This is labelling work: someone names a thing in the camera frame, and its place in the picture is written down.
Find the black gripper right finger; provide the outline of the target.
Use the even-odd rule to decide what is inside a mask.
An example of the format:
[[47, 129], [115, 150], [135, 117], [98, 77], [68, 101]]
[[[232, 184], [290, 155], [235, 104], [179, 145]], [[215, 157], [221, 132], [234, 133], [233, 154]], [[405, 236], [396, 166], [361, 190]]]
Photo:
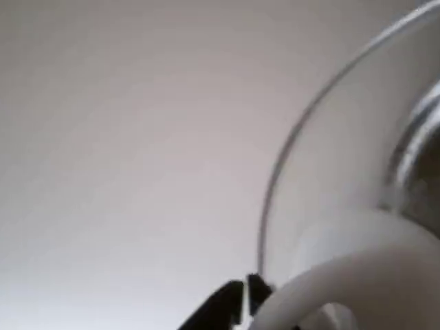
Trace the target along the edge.
[[259, 274], [247, 275], [249, 312], [254, 316], [263, 303], [273, 294], [273, 288]]

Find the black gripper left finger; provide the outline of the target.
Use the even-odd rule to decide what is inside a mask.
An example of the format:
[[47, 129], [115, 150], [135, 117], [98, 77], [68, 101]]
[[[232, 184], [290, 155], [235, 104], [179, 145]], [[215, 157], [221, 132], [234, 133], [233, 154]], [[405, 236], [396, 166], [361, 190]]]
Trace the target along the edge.
[[241, 324], [244, 284], [230, 280], [212, 293], [179, 330], [228, 330]]

